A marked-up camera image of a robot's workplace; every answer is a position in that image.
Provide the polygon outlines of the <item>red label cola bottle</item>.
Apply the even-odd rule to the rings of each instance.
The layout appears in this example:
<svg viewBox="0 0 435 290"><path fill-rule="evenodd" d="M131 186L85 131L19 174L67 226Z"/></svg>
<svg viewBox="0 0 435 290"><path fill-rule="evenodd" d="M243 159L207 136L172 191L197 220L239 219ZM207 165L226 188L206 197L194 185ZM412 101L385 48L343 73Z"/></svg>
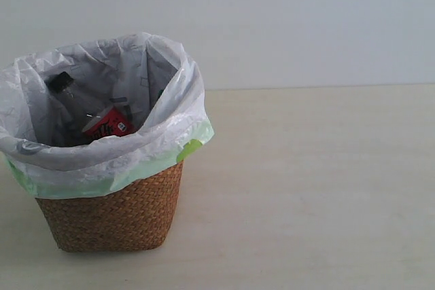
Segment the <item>red label cola bottle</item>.
<svg viewBox="0 0 435 290"><path fill-rule="evenodd" d="M63 71L49 78L48 90L72 117L72 128L89 144L104 137L124 137L134 126L108 99Z"/></svg>

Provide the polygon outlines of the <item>white plastic bag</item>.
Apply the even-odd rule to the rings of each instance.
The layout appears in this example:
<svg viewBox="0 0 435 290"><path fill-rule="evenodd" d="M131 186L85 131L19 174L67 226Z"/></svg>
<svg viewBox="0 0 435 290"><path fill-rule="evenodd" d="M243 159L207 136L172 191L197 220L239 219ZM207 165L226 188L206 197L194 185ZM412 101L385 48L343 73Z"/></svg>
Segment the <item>white plastic bag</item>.
<svg viewBox="0 0 435 290"><path fill-rule="evenodd" d="M63 71L108 99L133 132L87 144L46 85ZM21 56L1 71L1 151L17 182L35 198L105 196L207 143L214 131L204 99L197 63L180 43L158 35Z"/></svg>

